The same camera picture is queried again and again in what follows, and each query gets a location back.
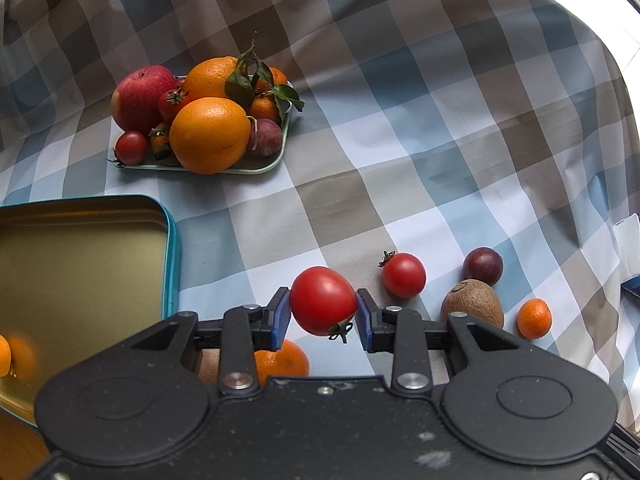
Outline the red tomato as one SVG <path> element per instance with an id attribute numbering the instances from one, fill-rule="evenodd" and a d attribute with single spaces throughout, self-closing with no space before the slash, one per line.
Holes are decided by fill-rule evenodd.
<path id="1" fill-rule="evenodd" d="M 290 306 L 297 324 L 314 336 L 346 344 L 358 302 L 349 281 L 325 266 L 306 269 L 294 280 Z"/>
<path id="2" fill-rule="evenodd" d="M 426 271 L 416 256 L 406 252 L 384 252 L 378 264 L 386 289 L 401 299 L 419 296 L 426 285 Z"/>

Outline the large brown kiwi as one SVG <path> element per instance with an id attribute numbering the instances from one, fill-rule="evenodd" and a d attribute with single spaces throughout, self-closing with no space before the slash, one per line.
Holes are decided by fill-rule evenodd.
<path id="1" fill-rule="evenodd" d="M 484 282 L 469 278 L 455 284 L 442 300 L 440 317 L 446 318 L 452 312 L 463 312 L 503 328 L 504 312 L 495 291 Z"/>

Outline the dark purple plum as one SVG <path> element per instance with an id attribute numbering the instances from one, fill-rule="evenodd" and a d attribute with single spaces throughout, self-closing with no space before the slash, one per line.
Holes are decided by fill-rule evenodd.
<path id="1" fill-rule="evenodd" d="M 494 286 L 503 274 L 503 258 L 492 248 L 477 247 L 466 255 L 462 272 L 465 278 Z"/>

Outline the light green fruit plate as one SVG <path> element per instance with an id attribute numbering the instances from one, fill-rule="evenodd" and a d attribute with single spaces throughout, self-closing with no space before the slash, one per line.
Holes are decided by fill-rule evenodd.
<path id="1" fill-rule="evenodd" d="M 221 174 L 237 174 L 238 176 L 257 176 L 258 174 L 265 174 L 268 171 L 276 168 L 285 153 L 285 147 L 288 143 L 288 130 L 290 130 L 291 119 L 295 114 L 297 108 L 292 104 L 288 105 L 283 110 L 281 117 L 281 132 L 282 132 L 282 145 L 277 153 L 270 155 L 269 157 L 252 157 L 249 154 L 243 155 L 234 165 L 222 170 Z M 118 162 L 113 159 L 112 164 L 119 169 L 128 170 L 150 170 L 150 171 L 172 171 L 172 172 L 186 172 L 186 168 L 180 166 L 176 160 L 166 159 L 161 162 L 156 162 L 154 159 L 149 158 L 144 164 L 140 165 L 125 165 L 123 162 Z"/>

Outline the gold metal tin tray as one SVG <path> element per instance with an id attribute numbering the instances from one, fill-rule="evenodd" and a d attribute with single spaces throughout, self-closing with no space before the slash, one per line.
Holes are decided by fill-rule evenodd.
<path id="1" fill-rule="evenodd" d="M 2 410 L 33 425 L 49 378 L 177 312 L 179 278 L 176 222 L 150 196 L 2 207 Z"/>

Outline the plum on plate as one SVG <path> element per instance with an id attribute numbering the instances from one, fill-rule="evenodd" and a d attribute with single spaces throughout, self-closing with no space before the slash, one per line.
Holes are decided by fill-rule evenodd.
<path id="1" fill-rule="evenodd" d="M 253 158 L 277 154 L 283 145 L 283 133 L 276 122 L 268 118 L 250 117 L 250 138 L 245 153 Z"/>

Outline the large front orange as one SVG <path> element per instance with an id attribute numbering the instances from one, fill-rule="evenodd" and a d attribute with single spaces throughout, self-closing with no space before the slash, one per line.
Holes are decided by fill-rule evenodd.
<path id="1" fill-rule="evenodd" d="M 245 153 L 252 124 L 245 110 L 225 98 L 192 101 L 169 128 L 169 144 L 185 170 L 218 174 Z"/>

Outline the large orange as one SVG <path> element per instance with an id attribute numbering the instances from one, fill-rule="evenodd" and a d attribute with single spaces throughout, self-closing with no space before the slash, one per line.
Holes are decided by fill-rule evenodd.
<path id="1" fill-rule="evenodd" d="M 185 170 L 218 174 L 245 153 L 252 124 L 245 110 L 225 98 L 192 101 L 169 128 L 169 144 Z"/>
<path id="2" fill-rule="evenodd" d="M 235 56 L 218 56 L 198 63 L 184 78 L 182 88 L 192 100 L 226 98 L 226 82 L 236 69 Z"/>

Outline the checkered blue brown tablecloth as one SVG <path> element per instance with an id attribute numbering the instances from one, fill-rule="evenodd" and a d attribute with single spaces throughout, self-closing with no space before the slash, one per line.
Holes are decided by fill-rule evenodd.
<path id="1" fill-rule="evenodd" d="M 108 162 L 122 77 L 248 46 L 305 104 L 275 170 Z M 175 218 L 179 304 L 203 318 L 310 266 L 386 301 L 386 250 L 422 261 L 413 307 L 434 318 L 464 257 L 494 248 L 506 316 L 544 300 L 541 345 L 639 425 L 639 310 L 613 231 L 639 209 L 634 111 L 608 49 L 553 0 L 1 0 L 2 203 L 125 193 Z"/>

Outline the small mandarin plate front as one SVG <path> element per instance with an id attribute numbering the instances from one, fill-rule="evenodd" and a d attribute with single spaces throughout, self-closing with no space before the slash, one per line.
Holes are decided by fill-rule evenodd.
<path id="1" fill-rule="evenodd" d="M 169 144 L 168 131 L 163 122 L 150 131 L 149 138 L 152 153 L 156 159 L 165 159 L 171 155 L 172 151 Z"/>

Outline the cherry tomato on plate front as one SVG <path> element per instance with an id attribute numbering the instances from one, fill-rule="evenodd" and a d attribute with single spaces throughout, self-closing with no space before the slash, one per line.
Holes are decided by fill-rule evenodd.
<path id="1" fill-rule="evenodd" d="M 149 139 L 139 131 L 125 131 L 116 141 L 114 155 L 125 166 L 138 166 L 149 157 Z"/>

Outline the small mandarin with leaves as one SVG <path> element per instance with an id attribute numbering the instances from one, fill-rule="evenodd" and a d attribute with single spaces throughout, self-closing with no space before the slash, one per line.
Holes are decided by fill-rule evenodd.
<path id="1" fill-rule="evenodd" d="M 255 96 L 248 114 L 256 119 L 266 118 L 277 124 L 280 122 L 280 113 L 276 101 L 270 94 Z"/>

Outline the tomato on plate middle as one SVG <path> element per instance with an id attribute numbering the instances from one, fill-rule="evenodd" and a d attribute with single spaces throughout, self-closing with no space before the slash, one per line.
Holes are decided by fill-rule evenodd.
<path id="1" fill-rule="evenodd" d="M 170 125 L 180 110 L 191 102 L 189 93 L 182 84 L 164 92 L 158 100 L 158 110 L 165 125 Z"/>

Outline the blue tissue pack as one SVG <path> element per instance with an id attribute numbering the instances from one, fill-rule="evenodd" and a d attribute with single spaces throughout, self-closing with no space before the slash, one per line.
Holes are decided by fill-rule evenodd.
<path id="1" fill-rule="evenodd" d="M 613 226 L 620 259 L 620 287 L 623 294 L 639 307 L 640 226 L 638 214 L 632 214 Z"/>

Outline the large back orange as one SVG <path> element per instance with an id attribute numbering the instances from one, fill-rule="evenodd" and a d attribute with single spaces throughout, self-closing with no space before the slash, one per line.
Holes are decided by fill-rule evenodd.
<path id="1" fill-rule="evenodd" d="M 182 88 L 192 100 L 226 98 L 226 82 L 236 69 L 235 56 L 218 56 L 198 63 L 184 78 Z"/>

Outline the red apple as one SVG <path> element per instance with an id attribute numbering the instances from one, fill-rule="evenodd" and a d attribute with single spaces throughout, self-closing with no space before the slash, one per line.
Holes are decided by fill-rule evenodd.
<path id="1" fill-rule="evenodd" d="M 138 68 L 126 76 L 111 96 L 111 114 L 122 130 L 149 132 L 160 123 L 160 97 L 175 88 L 177 78 L 163 65 Z"/>

